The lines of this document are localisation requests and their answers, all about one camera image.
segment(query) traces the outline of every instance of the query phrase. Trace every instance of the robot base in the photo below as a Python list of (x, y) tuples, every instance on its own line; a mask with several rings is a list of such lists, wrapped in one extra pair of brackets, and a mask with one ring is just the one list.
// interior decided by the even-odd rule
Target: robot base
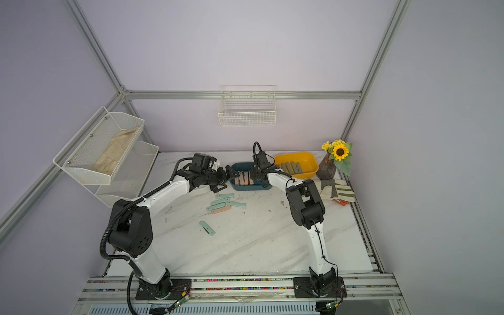
[[(306, 298), (306, 297), (316, 297), (317, 295), (313, 291), (313, 287), (310, 282), (310, 277), (296, 277), (294, 278), (294, 296), (296, 298)], [(325, 296), (321, 296), (320, 298), (326, 297), (347, 297), (346, 288), (343, 283), (342, 277), (336, 278), (336, 284), (331, 288), (329, 293)]]
[[(179, 300), (182, 298), (182, 293), (186, 291), (187, 293), (191, 292), (191, 279), (170, 279), (171, 282), (171, 290), (168, 295), (163, 298), (163, 300)], [(143, 300), (156, 300), (155, 291), (151, 288), (140, 282), (140, 286), (138, 287), (137, 295), (135, 299), (137, 301)]]

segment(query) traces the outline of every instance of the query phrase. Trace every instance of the black cable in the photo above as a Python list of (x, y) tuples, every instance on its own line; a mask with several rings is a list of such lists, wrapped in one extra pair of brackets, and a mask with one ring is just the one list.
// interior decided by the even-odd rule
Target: black cable
[(165, 315), (168, 313), (168, 308), (166, 307), (156, 307), (156, 308), (151, 308), (149, 310), (149, 314), (151, 315)]
[(124, 259), (125, 261), (129, 261), (130, 257), (126, 255), (109, 255), (107, 254), (105, 250), (105, 246), (107, 244), (108, 238), (110, 237), (110, 234), (112, 233), (112, 227), (119, 221), (119, 219), (128, 211), (131, 209), (134, 205), (139, 204), (142, 202), (144, 198), (138, 198), (135, 201), (130, 202), (124, 208), (122, 208), (119, 212), (116, 213), (116, 215), (112, 218), (112, 220), (108, 223), (107, 228), (105, 229), (105, 232), (103, 233), (103, 236), (101, 237), (100, 241), (100, 255), (102, 256), (103, 259), (107, 260), (114, 260), (114, 259)]
[[(287, 195), (287, 184), (289, 183), (289, 181), (295, 181), (293, 178), (290, 178), (289, 180), (287, 180), (287, 182), (285, 183), (285, 196), (287, 197), (287, 201), (289, 202), (289, 205), (292, 205), (292, 203), (290, 202), (289, 200), (289, 195)], [(292, 207), (294, 208), (294, 210), (296, 210), (297, 212), (299, 212), (303, 217), (305, 218), (308, 218), (311, 222), (313, 222), (313, 227), (315, 228), (315, 231), (317, 231), (317, 236), (319, 237), (319, 243), (320, 243), (320, 250), (322, 252), (322, 258), (329, 264), (333, 265), (333, 266), (336, 266), (336, 278), (339, 277), (339, 271), (338, 271), (338, 265), (336, 264), (333, 264), (331, 263), (330, 261), (328, 261), (326, 259), (326, 256), (324, 255), (324, 248), (322, 247), (322, 239), (320, 238), (320, 231), (319, 229), (317, 228), (317, 226), (315, 225), (315, 220), (312, 219), (311, 217), (307, 216), (306, 214), (303, 214), (301, 211), (299, 211), (294, 205), (292, 205)]]
[(175, 168), (173, 169), (173, 173), (171, 174), (171, 177), (170, 177), (170, 181), (172, 181), (174, 178), (175, 178), (175, 175), (177, 175), (177, 171), (178, 171), (178, 165), (182, 162), (182, 161), (187, 161), (187, 160), (192, 160), (193, 158), (183, 158), (183, 159), (180, 159), (177, 161), (177, 163), (175, 164)]
[(261, 145), (259, 144), (259, 142), (254, 142), (254, 146), (252, 147), (252, 152), (254, 154), (254, 157), (256, 157), (256, 145), (259, 147), (259, 152), (262, 152), (262, 149), (261, 149)]
[(133, 305), (131, 304), (130, 290), (131, 290), (131, 281), (133, 280), (134, 271), (131, 271), (130, 279), (128, 280), (128, 288), (126, 291), (126, 302), (128, 302), (128, 308), (130, 309), (131, 314), (138, 315), (137, 312), (133, 309)]
[(270, 158), (272, 158), (272, 159), (273, 159), (273, 163), (272, 163), (272, 164), (275, 164), (275, 158), (274, 158), (274, 157), (272, 157), (271, 155), (269, 155), (269, 154), (268, 154), (268, 153), (266, 153), (266, 152), (265, 152), (264, 154), (266, 154), (267, 156), (269, 156)]

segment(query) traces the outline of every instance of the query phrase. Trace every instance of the white wire mesh basket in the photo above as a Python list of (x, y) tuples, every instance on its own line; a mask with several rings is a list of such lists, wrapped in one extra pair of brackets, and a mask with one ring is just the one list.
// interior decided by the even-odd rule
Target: white wire mesh basket
[(273, 126), (277, 120), (274, 85), (222, 86), (219, 122), (223, 127)]
[[(64, 165), (59, 165), (54, 161), (56, 165), (81, 185), (110, 185), (144, 128), (144, 120), (141, 118), (122, 112), (108, 112), (105, 108), (103, 110), (105, 110), (106, 114), (64, 162)], [(119, 151), (118, 156), (120, 156), (120, 159), (112, 172), (109, 172), (110, 174), (92, 170), (98, 158), (107, 149), (112, 137), (122, 130), (134, 130), (136, 128), (138, 129), (131, 136), (128, 146), (121, 148), (123, 151)]]
[(109, 208), (119, 199), (131, 200), (138, 197), (158, 150), (158, 146), (138, 140), (112, 183), (100, 186), (94, 195)]

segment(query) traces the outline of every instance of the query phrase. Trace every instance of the marble surface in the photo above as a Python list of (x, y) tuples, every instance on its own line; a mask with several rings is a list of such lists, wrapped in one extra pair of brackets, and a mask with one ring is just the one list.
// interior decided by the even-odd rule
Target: marble surface
[[(203, 152), (216, 157), (221, 166), (252, 161), (251, 152)], [(267, 151), (271, 156), (287, 152)], [(325, 151), (312, 151), (317, 161)], [(176, 161), (194, 153), (159, 153), (143, 193), (167, 181)], [(174, 275), (296, 274), (307, 273), (310, 265), (307, 233), (297, 226), (288, 209), (285, 194), (273, 187), (266, 191), (238, 192), (228, 185), (221, 194), (234, 193), (234, 201), (247, 203), (244, 209), (209, 214), (206, 207), (215, 200), (212, 192), (185, 195), (152, 218), (152, 246)], [(349, 206), (324, 201), (324, 234), (329, 261), (339, 273), (372, 271), (358, 226)], [(200, 225), (205, 221), (215, 230), (210, 236)], [(112, 261), (109, 276), (131, 272), (123, 260)]]

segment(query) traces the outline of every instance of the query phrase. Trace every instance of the white glove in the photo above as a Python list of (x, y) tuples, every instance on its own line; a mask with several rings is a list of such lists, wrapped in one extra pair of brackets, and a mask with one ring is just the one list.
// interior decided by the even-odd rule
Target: white glove
[(355, 202), (355, 193), (344, 180), (328, 179), (320, 180), (313, 179), (320, 197), (325, 200), (344, 200), (347, 202)]

